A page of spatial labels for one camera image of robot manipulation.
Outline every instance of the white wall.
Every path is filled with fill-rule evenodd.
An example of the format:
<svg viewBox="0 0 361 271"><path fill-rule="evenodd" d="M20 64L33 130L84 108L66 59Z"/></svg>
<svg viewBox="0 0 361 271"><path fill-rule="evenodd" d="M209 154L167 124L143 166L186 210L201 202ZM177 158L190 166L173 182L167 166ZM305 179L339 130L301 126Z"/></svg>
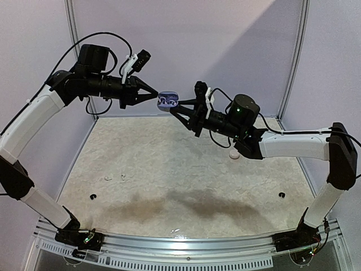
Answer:
<svg viewBox="0 0 361 271"><path fill-rule="evenodd" d="M361 2L311 1L306 37L283 124L315 129L340 121L361 139ZM318 191L328 164L306 160ZM355 270L361 270L361 184L346 192L332 217L338 218Z"/></svg>
<svg viewBox="0 0 361 271"><path fill-rule="evenodd" d="M276 115L292 61L301 0L89 1L74 2L79 36L110 30L124 36L138 53L152 55L139 77L158 91L194 98L202 80L231 97L251 95L265 115ZM111 45L123 60L127 47L113 37L94 41ZM221 94L215 107L224 109ZM107 107L99 99L98 112ZM156 115L155 101L108 115Z"/></svg>
<svg viewBox="0 0 361 271"><path fill-rule="evenodd" d="M71 45L63 1L0 2L0 129L42 85ZM61 68L74 63L73 53ZM20 157L36 185L56 197L93 120L75 101L35 136ZM22 270L38 215L0 197L0 270Z"/></svg>

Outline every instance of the white round object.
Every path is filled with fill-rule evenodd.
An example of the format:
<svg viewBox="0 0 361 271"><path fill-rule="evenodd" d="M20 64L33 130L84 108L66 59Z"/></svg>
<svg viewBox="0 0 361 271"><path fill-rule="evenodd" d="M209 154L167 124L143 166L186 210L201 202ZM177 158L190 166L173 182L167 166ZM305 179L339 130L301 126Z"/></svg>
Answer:
<svg viewBox="0 0 361 271"><path fill-rule="evenodd" d="M230 150L230 158L232 159L238 159L240 156L239 152L235 149Z"/></svg>

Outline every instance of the marble-patterned surface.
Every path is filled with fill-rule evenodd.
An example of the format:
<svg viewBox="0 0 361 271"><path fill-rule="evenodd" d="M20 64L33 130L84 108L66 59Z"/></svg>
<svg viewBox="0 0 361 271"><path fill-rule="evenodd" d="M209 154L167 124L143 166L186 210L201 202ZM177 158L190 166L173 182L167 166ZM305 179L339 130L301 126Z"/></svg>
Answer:
<svg viewBox="0 0 361 271"><path fill-rule="evenodd" d="M295 228L313 200L296 158L232 160L229 150L174 117L99 119L59 203L83 227L110 233L212 238Z"/></svg>

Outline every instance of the robotic arm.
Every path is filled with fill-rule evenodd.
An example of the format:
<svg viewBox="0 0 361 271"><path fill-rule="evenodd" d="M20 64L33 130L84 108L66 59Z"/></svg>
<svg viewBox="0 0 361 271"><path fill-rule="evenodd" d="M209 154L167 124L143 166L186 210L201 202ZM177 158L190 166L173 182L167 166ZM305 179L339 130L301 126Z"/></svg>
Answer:
<svg viewBox="0 0 361 271"><path fill-rule="evenodd" d="M80 230L78 220L49 195L41 191L29 178L18 158L41 127L56 113L79 97L89 96L104 99L118 99L120 108L156 98L158 92L128 72L140 71L150 58L142 50L125 63L123 77L113 77L105 73L109 48L83 45L77 63L70 71L58 71L29 106L4 131L0 138L0 183L8 196L20 200L48 219L57 229L55 239L77 246L80 250L99 251L104 239L95 229ZM147 94L139 94L143 89Z"/></svg>
<svg viewBox="0 0 361 271"><path fill-rule="evenodd" d="M213 91L206 83L197 82L195 94L195 99L179 101L176 93L160 93L158 108L169 111L196 137L202 129L208 129L232 138L238 152L249 159L291 156L329 161L327 181L305 210L297 229L273 235L277 251L311 245L315 238L321 240L318 226L324 224L329 231L326 215L356 180L357 152L345 127L334 123L330 128L306 132L257 129L253 125L260 108L251 97L236 95L226 108L229 111L222 113L213 110Z"/></svg>

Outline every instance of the purple object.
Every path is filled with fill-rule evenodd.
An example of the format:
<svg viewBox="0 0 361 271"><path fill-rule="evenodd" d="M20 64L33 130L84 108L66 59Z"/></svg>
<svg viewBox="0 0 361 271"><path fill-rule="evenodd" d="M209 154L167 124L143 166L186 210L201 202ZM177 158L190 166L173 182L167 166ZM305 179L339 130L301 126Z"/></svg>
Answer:
<svg viewBox="0 0 361 271"><path fill-rule="evenodd" d="M161 111L169 112L172 107L178 105L178 94L173 91L163 91L158 93L157 107Z"/></svg>

